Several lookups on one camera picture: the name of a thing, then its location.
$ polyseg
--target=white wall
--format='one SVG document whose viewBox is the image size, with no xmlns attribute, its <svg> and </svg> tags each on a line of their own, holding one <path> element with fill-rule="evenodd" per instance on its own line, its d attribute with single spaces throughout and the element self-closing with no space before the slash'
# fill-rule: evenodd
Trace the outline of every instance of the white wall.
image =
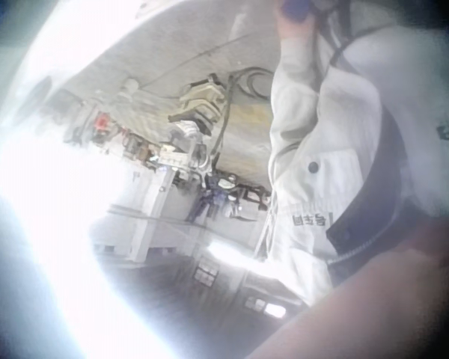
<svg viewBox="0 0 449 359">
<path fill-rule="evenodd" d="M 123 188 L 113 204 L 140 210 L 154 173 L 131 162 L 120 163 L 118 171 L 123 171 Z M 122 215 L 107 214 L 98 220 L 90 230 L 94 244 L 112 245 L 117 255 L 127 255 L 140 219 Z"/>
<path fill-rule="evenodd" d="M 195 198 L 195 193 L 184 194 L 181 191 L 178 191 L 176 186 L 173 185 L 166 197 L 162 218 L 173 218 L 178 221 L 184 221 L 189 210 L 192 208 Z M 178 248 L 183 246 L 189 236 L 190 231 L 185 224 L 178 225 L 159 222 L 150 247 Z"/>
</svg>

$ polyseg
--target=support beam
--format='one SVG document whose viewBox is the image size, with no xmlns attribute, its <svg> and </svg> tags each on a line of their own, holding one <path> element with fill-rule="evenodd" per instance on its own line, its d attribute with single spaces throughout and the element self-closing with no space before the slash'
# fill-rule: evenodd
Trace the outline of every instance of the support beam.
<svg viewBox="0 0 449 359">
<path fill-rule="evenodd" d="M 157 171 L 153 176 L 150 187 L 144 197 L 141 212 L 153 218 L 159 218 L 165 205 L 175 172 L 171 169 Z M 133 235 L 129 259 L 143 263 L 148 254 L 148 249 L 156 232 L 156 221 L 143 220 L 136 224 Z"/>
</svg>

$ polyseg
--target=hose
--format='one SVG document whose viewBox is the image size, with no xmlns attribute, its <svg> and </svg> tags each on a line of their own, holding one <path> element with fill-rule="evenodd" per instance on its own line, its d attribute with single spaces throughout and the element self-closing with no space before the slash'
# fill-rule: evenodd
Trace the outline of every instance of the hose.
<svg viewBox="0 0 449 359">
<path fill-rule="evenodd" d="M 223 111 L 223 125 L 221 131 L 219 132 L 218 138 L 216 139 L 215 145 L 211 150 L 210 156 L 214 158 L 218 154 L 219 147 L 222 145 L 223 137 L 225 136 L 225 131 L 227 128 L 227 124 L 230 119 L 230 111 L 231 111 L 231 103 L 233 102 L 233 94 L 235 88 L 238 88 L 243 94 L 253 99 L 261 99 L 264 101 L 270 100 L 270 95 L 263 95 L 256 91 L 254 87 L 254 80 L 258 76 L 273 76 L 273 72 L 262 67 L 247 67 L 243 70 L 238 70 L 234 73 L 231 73 L 228 77 L 227 88 L 226 88 L 226 106 Z M 247 76 L 246 86 L 248 90 L 245 90 L 240 84 L 239 80 L 243 77 Z"/>
</svg>

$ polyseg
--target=red component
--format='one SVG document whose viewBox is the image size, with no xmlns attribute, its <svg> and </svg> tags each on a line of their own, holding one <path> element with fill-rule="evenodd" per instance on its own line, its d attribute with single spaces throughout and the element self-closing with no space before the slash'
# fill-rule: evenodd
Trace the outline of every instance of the red component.
<svg viewBox="0 0 449 359">
<path fill-rule="evenodd" d="M 110 122 L 110 116 L 108 114 L 101 113 L 98 115 L 95 120 L 95 129 L 98 130 L 106 130 L 108 128 L 108 124 Z"/>
</svg>

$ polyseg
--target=work uniform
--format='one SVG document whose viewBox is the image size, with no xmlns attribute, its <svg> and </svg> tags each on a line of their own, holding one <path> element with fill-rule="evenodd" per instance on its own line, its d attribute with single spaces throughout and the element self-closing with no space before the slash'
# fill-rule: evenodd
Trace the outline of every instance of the work uniform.
<svg viewBox="0 0 449 359">
<path fill-rule="evenodd" d="M 281 42 L 271 100 L 268 259 L 308 305 L 422 218 L 449 217 L 449 141 L 437 130 L 449 125 L 449 35 L 390 26 L 334 64 L 319 42 Z"/>
</svg>

